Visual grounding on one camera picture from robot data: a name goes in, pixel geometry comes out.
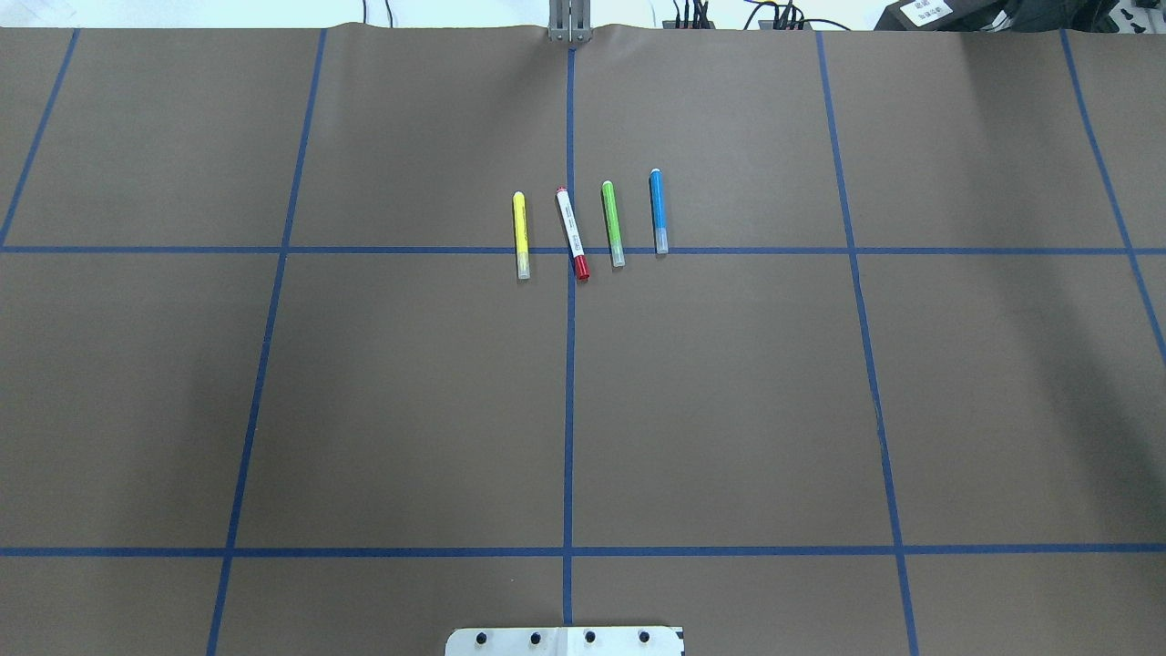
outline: blue marker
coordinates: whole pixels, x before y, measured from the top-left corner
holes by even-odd
[[[656,254],[662,255],[668,252],[668,213],[663,209],[663,176],[659,168],[652,169],[648,185],[652,188],[652,226],[656,233]]]

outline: marker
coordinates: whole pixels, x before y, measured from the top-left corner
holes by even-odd
[[[583,254],[583,240],[580,239],[580,228],[575,225],[575,210],[571,209],[571,197],[567,195],[567,186],[560,186],[555,192],[559,198],[559,212],[563,214],[563,227],[567,228],[567,242],[571,247],[571,256],[575,258],[575,276],[586,280],[591,271],[586,268],[586,255]]]
[[[616,185],[610,179],[603,183],[603,214],[607,219],[611,266],[624,266],[624,242],[619,239],[619,212],[616,211]]]
[[[531,244],[526,238],[526,196],[514,191],[514,256],[518,259],[518,278],[531,277]]]
[[[652,169],[648,185],[652,188],[652,226],[656,233],[656,254],[662,255],[668,252],[668,214],[663,209],[663,176],[659,168]]]

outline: blue grid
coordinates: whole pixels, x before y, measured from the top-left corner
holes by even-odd
[[[892,472],[891,453],[886,440],[886,429],[883,421],[883,408],[879,397],[878,373],[873,358],[870,330],[866,318],[866,306],[863,297],[862,280],[859,274],[858,255],[1038,255],[1038,256],[1125,256],[1130,262],[1138,291],[1145,306],[1147,319],[1150,320],[1159,355],[1166,364],[1166,341],[1164,341],[1161,326],[1154,311],[1154,305],[1142,275],[1138,263],[1139,256],[1166,255],[1166,247],[1135,247],[1125,225],[1117,195],[1114,190],[1105,165],[1101,147],[1097,143],[1093,124],[1089,119],[1084,94],[1081,90],[1076,65],[1073,58],[1073,50],[1068,34],[1061,31],[1061,44],[1065,51],[1065,59],[1077,106],[1081,113],[1086,136],[1093,149],[1097,162],[1098,172],[1105,186],[1114,219],[1122,237],[1123,247],[871,247],[858,246],[855,242],[854,225],[850,216],[849,197],[847,195],[845,174],[842,158],[842,149],[838,140],[838,131],[835,120],[834,101],[830,90],[829,70],[826,57],[826,45],[822,35],[816,34],[820,75],[822,78],[822,92],[826,105],[827,124],[830,134],[830,144],[834,155],[835,172],[837,177],[838,200],[842,207],[842,217],[847,237],[844,247],[795,247],[795,246],[760,246],[760,247],[674,247],[672,254],[733,254],[733,255],[764,255],[764,254],[816,254],[816,255],[845,255],[850,261],[851,278],[855,290],[855,303],[858,313],[859,331],[863,341],[863,353],[866,364],[868,381],[870,386],[871,401],[876,415],[877,435],[881,453],[881,466],[884,475],[884,487],[887,501],[888,520],[891,523],[891,545],[799,545],[799,546],[575,546],[573,538],[573,503],[574,503],[574,374],[575,374],[575,291],[576,282],[570,259],[567,259],[568,287],[567,287],[567,348],[566,348],[566,398],[564,398],[564,423],[563,423],[563,544],[562,546],[546,548],[239,548],[236,546],[239,519],[243,509],[244,493],[246,491],[247,472],[251,463],[251,453],[254,444],[255,426],[259,419],[260,404],[262,401],[264,382],[267,372],[267,362],[271,352],[271,344],[275,330],[276,313],[279,309],[280,294],[282,289],[283,271],[289,254],[512,254],[511,247],[494,246],[293,246],[290,244],[292,230],[295,220],[296,202],[298,197],[300,181],[303,174],[303,163],[307,156],[309,135],[311,131],[311,117],[316,100],[316,92],[319,84],[319,75],[323,64],[324,49],[328,38],[328,30],[319,31],[316,49],[316,58],[311,77],[311,86],[304,112],[303,128],[300,137],[300,149],[296,157],[295,174],[292,181],[292,189],[288,197],[287,216],[285,219],[283,235],[278,246],[9,246],[5,244],[12,223],[15,218],[20,204],[21,193],[31,171],[36,158],[36,151],[41,139],[48,126],[56,103],[57,94],[64,82],[69,63],[78,42],[80,30],[73,30],[64,58],[57,72],[52,90],[49,94],[36,133],[29,147],[28,155],[21,169],[15,190],[5,214],[3,224],[0,225],[0,253],[171,253],[171,254],[199,254],[199,253],[255,253],[278,254],[275,278],[272,287],[272,295],[268,305],[267,322],[264,332],[264,340],[260,351],[259,367],[255,375],[255,386],[252,396],[251,410],[247,421],[247,431],[244,437],[243,454],[239,464],[239,474],[236,485],[236,493],[231,509],[231,517],[227,527],[225,545],[216,548],[69,548],[69,546],[0,546],[2,558],[204,558],[222,559],[219,585],[215,599],[215,611],[208,636],[206,653],[213,655],[218,646],[218,633],[222,627],[223,612],[226,605],[227,591],[231,576],[232,562],[240,559],[261,558],[561,558],[563,566],[563,621],[570,625],[573,621],[571,611],[571,559],[575,557],[602,558],[686,558],[686,557],[894,557],[899,574],[900,595],[907,633],[907,643],[913,656],[919,654],[919,644],[914,625],[914,609],[911,600],[909,577],[907,572],[907,556],[974,556],[974,555],[1041,555],[1041,553],[1164,553],[1166,543],[1033,543],[1033,544],[941,544],[941,545],[913,545],[905,544],[899,525],[898,505],[894,493],[894,478]],[[567,56],[567,186],[574,193],[574,89],[575,89],[575,49],[570,49]],[[593,252],[607,253],[607,248],[589,248]],[[536,254],[568,254],[566,247],[533,247],[532,253]],[[627,247],[625,252],[631,254],[654,254],[652,247]]]

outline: horizontal blue line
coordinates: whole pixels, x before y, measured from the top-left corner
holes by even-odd
[[[3,546],[0,558],[698,558],[765,556],[894,556],[892,545],[793,546],[450,546],[450,548],[152,548]],[[904,545],[906,556],[1009,553],[1166,553],[1166,543],[1034,543]]]
[[[0,246],[8,253],[250,253],[278,254],[280,246]],[[511,246],[289,246],[294,254],[514,254]],[[586,248],[590,254],[610,254],[611,248]],[[652,246],[628,246],[627,254],[655,254]],[[1041,248],[990,246],[858,246],[861,255],[1126,255],[1125,248]],[[1135,248],[1138,254],[1166,254],[1166,247]],[[539,246],[532,254],[567,254],[567,247]],[[749,254],[819,254],[845,255],[845,246],[674,246],[670,254],[679,255],[749,255]]]

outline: red cap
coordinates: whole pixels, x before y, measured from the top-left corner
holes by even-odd
[[[591,271],[586,267],[586,255],[575,258],[575,276],[580,280],[586,280],[591,276]]]

